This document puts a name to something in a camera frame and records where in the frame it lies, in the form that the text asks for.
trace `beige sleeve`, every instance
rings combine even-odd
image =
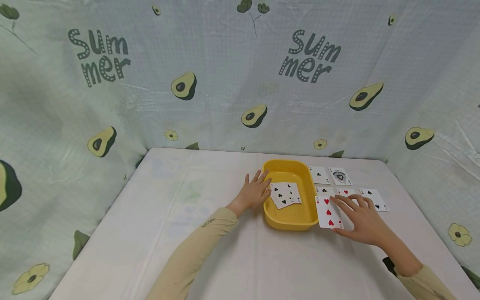
[[[190,285],[218,240],[232,231],[237,216],[219,208],[173,252],[146,300],[186,299]]]
[[[397,276],[417,300],[456,300],[443,282],[426,265],[414,276]]]

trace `left hand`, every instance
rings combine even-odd
[[[247,209],[255,208],[263,204],[270,196],[272,190],[267,188],[270,186],[272,179],[269,178],[264,182],[268,170],[260,175],[261,173],[262,171],[258,170],[251,182],[249,181],[249,175],[247,174],[245,176],[245,183],[238,196],[226,206],[226,208],[231,210],[237,217],[243,214]]]

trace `yellow bin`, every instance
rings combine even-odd
[[[273,159],[264,163],[264,171],[272,182],[295,182],[301,204],[292,204],[277,209],[271,197],[264,203],[265,219],[271,227],[279,230],[305,231],[318,223],[315,205],[315,186],[308,167],[295,160]]]

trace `child's hand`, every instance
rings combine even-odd
[[[249,175],[247,174],[245,176],[245,183],[238,196],[226,206],[226,208],[231,210],[237,217],[247,209],[263,204],[270,196],[271,189],[265,189],[270,186],[272,179],[269,178],[264,182],[268,171],[265,171],[261,176],[260,173],[262,173],[262,171],[258,170],[251,182],[249,182]]]
[[[333,229],[335,233],[380,248],[384,243],[389,243],[396,238],[395,233],[378,215],[371,199],[363,198],[360,195],[351,195],[348,198],[337,195],[330,197],[330,200],[343,210],[355,226],[352,231],[335,228]]]

